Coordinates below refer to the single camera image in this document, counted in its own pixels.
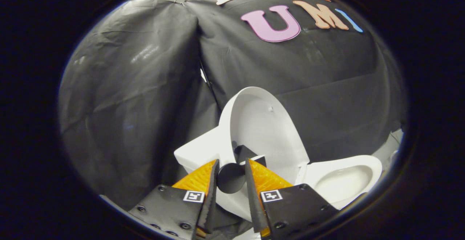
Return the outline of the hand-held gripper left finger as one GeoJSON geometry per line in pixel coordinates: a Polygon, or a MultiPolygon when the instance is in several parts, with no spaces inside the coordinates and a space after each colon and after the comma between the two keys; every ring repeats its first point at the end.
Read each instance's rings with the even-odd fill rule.
{"type": "Polygon", "coordinates": [[[172,186],[156,186],[129,213],[154,231],[185,240],[203,239],[214,227],[218,173],[215,159],[172,186]]]}

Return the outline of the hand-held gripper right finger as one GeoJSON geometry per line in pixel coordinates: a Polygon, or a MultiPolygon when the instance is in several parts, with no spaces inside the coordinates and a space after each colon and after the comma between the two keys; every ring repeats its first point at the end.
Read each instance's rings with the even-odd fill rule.
{"type": "Polygon", "coordinates": [[[262,240],[310,240],[339,213],[310,185],[292,185],[252,159],[244,169],[254,232],[262,240]]]}

